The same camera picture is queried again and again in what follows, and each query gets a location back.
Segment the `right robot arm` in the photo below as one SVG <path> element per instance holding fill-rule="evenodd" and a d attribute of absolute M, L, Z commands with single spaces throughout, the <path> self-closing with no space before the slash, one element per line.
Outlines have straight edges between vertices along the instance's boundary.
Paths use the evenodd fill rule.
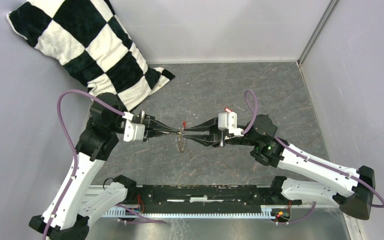
<path fill-rule="evenodd" d="M 268 115 L 259 114 L 247 125 L 237 124 L 234 112 L 220 113 L 197 126 L 184 130 L 182 136 L 206 147 L 225 145 L 252 146 L 250 155 L 263 166 L 280 168 L 310 179 L 299 181 L 276 177 L 269 189 L 275 204 L 284 201 L 333 204 L 359 220 L 370 218 L 376 187 L 375 171 L 368 166 L 346 167 L 299 149 L 276 136 L 277 126 Z"/>

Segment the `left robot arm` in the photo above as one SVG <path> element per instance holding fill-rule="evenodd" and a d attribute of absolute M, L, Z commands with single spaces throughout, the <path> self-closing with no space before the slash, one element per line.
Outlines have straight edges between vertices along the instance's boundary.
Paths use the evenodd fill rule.
<path fill-rule="evenodd" d="M 67 138 L 73 160 L 58 193 L 46 211 L 29 222 L 44 240 L 84 240 L 108 210 L 136 200 L 136 182 L 117 176 L 103 192 L 83 203 L 93 179 L 118 144 L 119 135 L 125 142 L 142 142 L 179 133 L 153 116 L 128 112 L 118 96 L 109 92 L 93 96 L 89 111 L 90 118 L 77 144 Z"/>

